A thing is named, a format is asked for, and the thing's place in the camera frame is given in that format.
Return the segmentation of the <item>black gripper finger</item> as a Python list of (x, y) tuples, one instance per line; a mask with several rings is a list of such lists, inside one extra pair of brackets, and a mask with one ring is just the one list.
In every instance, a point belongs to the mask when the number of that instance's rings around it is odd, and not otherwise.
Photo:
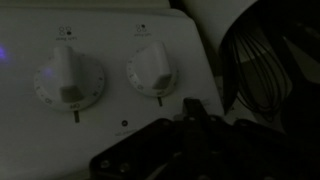
[(198, 99), (186, 98), (183, 100), (184, 145), (189, 157), (206, 157), (210, 154), (207, 134), (203, 129), (203, 117), (206, 115)]

